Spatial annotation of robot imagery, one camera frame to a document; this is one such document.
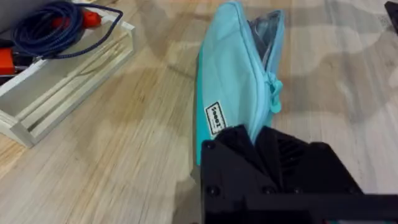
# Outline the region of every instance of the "white wooden tray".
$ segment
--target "white wooden tray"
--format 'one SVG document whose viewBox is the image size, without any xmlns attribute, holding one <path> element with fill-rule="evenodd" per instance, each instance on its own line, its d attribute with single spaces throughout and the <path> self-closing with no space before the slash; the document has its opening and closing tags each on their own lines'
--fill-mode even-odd
<svg viewBox="0 0 398 224">
<path fill-rule="evenodd" d="M 104 11 L 102 25 L 86 30 L 63 54 L 85 49 L 115 20 Z M 32 147 L 102 84 L 133 53 L 134 26 L 122 22 L 97 49 L 74 58 L 40 60 L 0 87 L 0 133 Z"/>
</svg>

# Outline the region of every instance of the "label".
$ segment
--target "label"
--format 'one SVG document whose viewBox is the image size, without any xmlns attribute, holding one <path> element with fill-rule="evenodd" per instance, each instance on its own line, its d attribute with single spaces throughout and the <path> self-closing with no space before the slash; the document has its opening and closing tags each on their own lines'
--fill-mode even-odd
<svg viewBox="0 0 398 224">
<path fill-rule="evenodd" d="M 226 128 L 226 121 L 221 109 L 220 103 L 217 101 L 205 109 L 207 122 L 210 127 L 210 132 L 215 135 Z"/>
</svg>

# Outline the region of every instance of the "red plug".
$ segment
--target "red plug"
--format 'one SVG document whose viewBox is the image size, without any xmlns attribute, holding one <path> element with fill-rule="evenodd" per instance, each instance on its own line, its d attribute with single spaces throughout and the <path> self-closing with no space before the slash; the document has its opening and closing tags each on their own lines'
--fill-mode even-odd
<svg viewBox="0 0 398 224">
<path fill-rule="evenodd" d="M 0 76 L 15 73 L 11 48 L 0 48 Z"/>
<path fill-rule="evenodd" d="M 69 18 L 66 18 L 65 25 L 63 28 L 68 27 L 69 22 L 70 22 Z M 55 18 L 52 21 L 52 26 L 54 28 L 60 27 L 61 24 L 62 24 L 61 17 Z M 86 10 L 83 11 L 83 28 L 84 29 L 98 27 L 99 25 L 101 25 L 101 16 L 98 13 L 86 11 Z"/>
<path fill-rule="evenodd" d="M 84 11 L 83 18 L 83 28 L 85 29 L 101 25 L 101 16 L 96 12 Z"/>
</svg>

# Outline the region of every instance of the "coiled cable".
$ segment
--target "coiled cable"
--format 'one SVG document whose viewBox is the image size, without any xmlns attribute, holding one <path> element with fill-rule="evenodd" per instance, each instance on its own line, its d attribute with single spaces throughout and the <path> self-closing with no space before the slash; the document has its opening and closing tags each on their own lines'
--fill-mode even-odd
<svg viewBox="0 0 398 224">
<path fill-rule="evenodd" d="M 79 41 L 84 33 L 82 7 L 104 9 L 118 13 L 118 16 L 107 33 L 97 43 L 79 52 L 60 55 L 59 53 Z M 106 6 L 54 1 L 21 20 L 11 32 L 11 39 L 20 52 L 34 57 L 45 59 L 76 57 L 97 48 L 105 42 L 122 16 L 122 11 Z M 52 21 L 59 17 L 62 18 L 62 24 L 53 27 Z"/>
</svg>

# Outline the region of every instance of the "wooden table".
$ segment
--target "wooden table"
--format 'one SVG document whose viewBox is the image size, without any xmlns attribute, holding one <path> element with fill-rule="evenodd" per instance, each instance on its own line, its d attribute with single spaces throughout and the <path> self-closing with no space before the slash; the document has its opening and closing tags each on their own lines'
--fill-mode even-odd
<svg viewBox="0 0 398 224">
<path fill-rule="evenodd" d="M 137 26 L 135 56 L 33 149 L 1 136 L 0 223 L 200 221 L 195 59 L 219 3 L 112 4 Z M 330 143 L 365 192 L 398 193 L 398 37 L 383 4 L 245 1 L 249 18 L 287 14 L 274 127 Z"/>
</svg>

